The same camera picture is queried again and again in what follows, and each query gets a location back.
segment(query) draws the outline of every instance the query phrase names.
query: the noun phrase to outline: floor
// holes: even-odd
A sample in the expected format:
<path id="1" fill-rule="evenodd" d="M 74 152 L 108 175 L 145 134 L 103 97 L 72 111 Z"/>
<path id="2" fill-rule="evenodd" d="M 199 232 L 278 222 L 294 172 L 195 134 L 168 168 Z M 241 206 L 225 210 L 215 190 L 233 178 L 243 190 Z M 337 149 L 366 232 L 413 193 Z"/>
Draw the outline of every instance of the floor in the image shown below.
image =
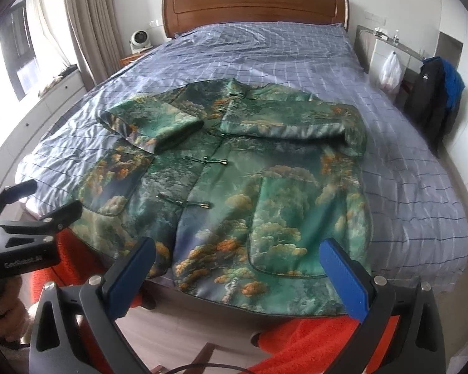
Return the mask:
<path id="1" fill-rule="evenodd" d="M 269 357 L 250 343 L 250 336 L 287 319 L 260 316 L 193 298 L 153 285 L 158 305 L 131 309 L 117 324 L 147 367 L 168 369 L 191 363 L 206 342 L 219 346 L 211 362 L 249 367 Z M 208 368 L 205 373 L 223 373 Z"/>
<path id="2" fill-rule="evenodd" d="M 130 345 L 149 367 L 174 368 L 192 362 L 206 342 L 220 346 L 211 362 L 249 367 L 269 355 L 250 344 L 250 335 L 285 320 L 226 308 L 159 285 L 152 286 L 158 306 L 131 309 L 117 321 Z M 468 340 L 468 266 L 455 291 L 437 295 L 446 360 Z M 225 373 L 209 368 L 206 373 Z"/>

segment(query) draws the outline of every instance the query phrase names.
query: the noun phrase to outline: red fabric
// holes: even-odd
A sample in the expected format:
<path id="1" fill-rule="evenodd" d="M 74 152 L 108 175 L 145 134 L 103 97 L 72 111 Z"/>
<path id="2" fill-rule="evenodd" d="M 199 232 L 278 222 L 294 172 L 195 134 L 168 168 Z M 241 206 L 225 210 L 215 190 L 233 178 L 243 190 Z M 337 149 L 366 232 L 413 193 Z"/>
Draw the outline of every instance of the red fabric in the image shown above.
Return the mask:
<path id="1" fill-rule="evenodd" d="M 367 368 L 378 370 L 397 327 L 390 318 L 385 333 Z M 315 374 L 326 371 L 345 347 L 358 326 L 348 316 L 293 319 L 260 335 L 258 345 L 273 356 L 250 367 L 256 374 Z"/>
<path id="2" fill-rule="evenodd" d="M 90 248 L 78 239 L 70 229 L 59 232 L 56 239 L 61 262 L 57 266 L 33 272 L 30 291 L 34 303 L 40 299 L 43 285 L 47 281 L 54 281 L 59 287 L 80 285 L 85 283 L 90 276 L 106 272 Z M 131 307 L 138 307 L 141 303 L 142 295 L 139 293 L 133 300 Z M 112 374 L 113 372 L 99 350 L 86 322 L 80 326 L 80 336 L 96 369 L 103 374 Z"/>

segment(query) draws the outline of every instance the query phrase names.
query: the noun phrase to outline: curtain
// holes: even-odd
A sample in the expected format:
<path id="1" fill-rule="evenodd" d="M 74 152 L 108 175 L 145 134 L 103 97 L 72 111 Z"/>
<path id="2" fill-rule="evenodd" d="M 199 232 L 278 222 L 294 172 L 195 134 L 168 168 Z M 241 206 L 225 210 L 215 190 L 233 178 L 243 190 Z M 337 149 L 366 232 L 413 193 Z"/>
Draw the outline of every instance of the curtain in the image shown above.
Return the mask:
<path id="1" fill-rule="evenodd" d="M 46 83 L 70 63 L 48 26 L 43 0 L 26 0 L 26 15 L 41 79 Z"/>
<path id="2" fill-rule="evenodd" d="M 87 90 L 117 72 L 123 57 L 113 0 L 64 0 L 73 45 Z"/>

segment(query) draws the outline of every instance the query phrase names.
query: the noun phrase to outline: hand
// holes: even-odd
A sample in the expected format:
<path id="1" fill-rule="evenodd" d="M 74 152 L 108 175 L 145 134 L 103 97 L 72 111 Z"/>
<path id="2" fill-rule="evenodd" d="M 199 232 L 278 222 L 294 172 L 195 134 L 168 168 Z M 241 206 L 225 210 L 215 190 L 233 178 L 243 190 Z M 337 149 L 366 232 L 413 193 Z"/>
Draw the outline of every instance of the hand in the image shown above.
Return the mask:
<path id="1" fill-rule="evenodd" d="M 5 282 L 5 289 L 0 294 L 0 337 L 7 342 L 21 339 L 28 328 L 28 313 L 19 299 L 21 276 L 11 277 Z"/>

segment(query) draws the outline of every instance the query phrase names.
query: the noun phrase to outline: blue gripper pad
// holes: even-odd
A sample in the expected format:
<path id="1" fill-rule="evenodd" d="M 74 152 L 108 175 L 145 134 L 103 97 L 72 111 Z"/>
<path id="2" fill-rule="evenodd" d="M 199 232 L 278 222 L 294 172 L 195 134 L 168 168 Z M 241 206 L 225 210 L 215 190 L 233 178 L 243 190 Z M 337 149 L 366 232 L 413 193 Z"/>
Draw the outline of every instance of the blue gripper pad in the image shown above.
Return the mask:
<path id="1" fill-rule="evenodd" d="M 102 292 L 106 301 L 106 314 L 115 321 L 127 314 L 156 259 L 156 245 L 141 237 L 130 253 L 118 259 L 106 272 Z"/>
<path id="2" fill-rule="evenodd" d="M 366 279 L 367 277 L 370 279 L 371 276 L 358 262 L 351 260 L 334 239 L 321 242 L 319 260 L 345 305 L 348 316 L 358 319 L 360 323 L 364 322 L 373 292 L 371 284 Z"/>

